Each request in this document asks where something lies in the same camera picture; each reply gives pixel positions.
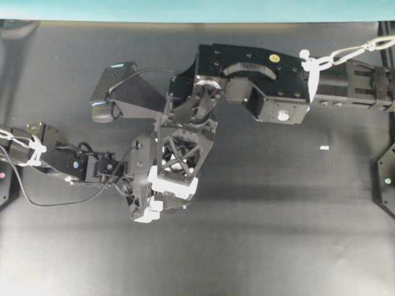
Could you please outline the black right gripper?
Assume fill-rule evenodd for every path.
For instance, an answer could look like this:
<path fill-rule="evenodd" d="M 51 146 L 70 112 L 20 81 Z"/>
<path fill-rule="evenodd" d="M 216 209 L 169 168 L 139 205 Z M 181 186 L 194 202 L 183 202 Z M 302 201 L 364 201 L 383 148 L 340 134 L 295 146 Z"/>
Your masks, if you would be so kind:
<path fill-rule="evenodd" d="M 199 172 L 214 143 L 217 120 L 214 108 L 223 97 L 218 76 L 177 75 L 170 80 L 165 109 L 156 118 L 156 164 L 148 182 L 160 192 L 163 211 L 185 209 L 196 193 Z"/>

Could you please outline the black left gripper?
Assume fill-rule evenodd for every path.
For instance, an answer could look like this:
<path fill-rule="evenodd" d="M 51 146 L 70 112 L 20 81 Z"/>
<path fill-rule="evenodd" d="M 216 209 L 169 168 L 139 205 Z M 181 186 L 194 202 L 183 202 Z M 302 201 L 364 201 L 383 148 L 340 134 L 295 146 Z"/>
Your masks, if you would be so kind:
<path fill-rule="evenodd" d="M 160 219 L 164 203 L 148 182 L 148 173 L 156 162 L 157 144 L 153 134 L 141 134 L 131 143 L 126 176 L 132 178 L 131 194 L 127 197 L 129 218 L 136 223 Z"/>

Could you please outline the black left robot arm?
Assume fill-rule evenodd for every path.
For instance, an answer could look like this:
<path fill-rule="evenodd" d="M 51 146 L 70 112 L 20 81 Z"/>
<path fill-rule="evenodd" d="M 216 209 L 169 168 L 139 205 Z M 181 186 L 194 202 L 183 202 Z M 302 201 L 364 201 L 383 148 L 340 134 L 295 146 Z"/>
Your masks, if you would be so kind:
<path fill-rule="evenodd" d="M 158 220 L 163 210 L 163 202 L 152 192 L 138 197 L 130 187 L 124 158 L 116 160 L 110 152 L 96 152 L 86 142 L 73 146 L 60 139 L 57 129 L 44 123 L 31 133 L 2 126 L 1 161 L 9 163 L 14 171 L 32 167 L 72 186 L 96 186 L 100 192 L 114 187 L 126 198 L 131 219 L 137 223 Z"/>

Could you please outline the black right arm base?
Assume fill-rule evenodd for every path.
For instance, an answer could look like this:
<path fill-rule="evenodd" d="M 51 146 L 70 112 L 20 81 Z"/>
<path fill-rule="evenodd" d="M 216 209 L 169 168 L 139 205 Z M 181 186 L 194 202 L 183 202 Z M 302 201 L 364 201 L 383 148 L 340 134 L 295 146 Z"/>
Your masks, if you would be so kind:
<path fill-rule="evenodd" d="M 394 219 L 394 144 L 376 161 L 376 204 Z"/>

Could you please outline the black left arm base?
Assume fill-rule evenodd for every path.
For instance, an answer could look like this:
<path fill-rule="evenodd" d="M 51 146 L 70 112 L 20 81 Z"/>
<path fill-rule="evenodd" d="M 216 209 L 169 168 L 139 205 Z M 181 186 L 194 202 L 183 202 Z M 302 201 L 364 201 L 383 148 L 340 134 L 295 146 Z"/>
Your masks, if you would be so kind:
<path fill-rule="evenodd" d="M 1 162 L 0 204 L 1 210 L 6 208 L 13 200 L 15 174 L 8 163 Z"/>

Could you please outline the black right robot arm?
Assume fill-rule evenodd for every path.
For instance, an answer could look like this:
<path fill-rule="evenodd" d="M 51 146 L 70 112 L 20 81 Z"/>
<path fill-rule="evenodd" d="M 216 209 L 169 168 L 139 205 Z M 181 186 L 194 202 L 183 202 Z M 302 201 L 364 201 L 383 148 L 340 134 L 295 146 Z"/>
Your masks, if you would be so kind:
<path fill-rule="evenodd" d="M 201 45 L 192 65 L 171 80 L 156 124 L 153 192 L 190 200 L 217 129 L 221 99 L 242 105 L 258 122 L 297 125 L 313 105 L 394 112 L 394 69 L 343 57 L 315 58 L 227 44 Z"/>

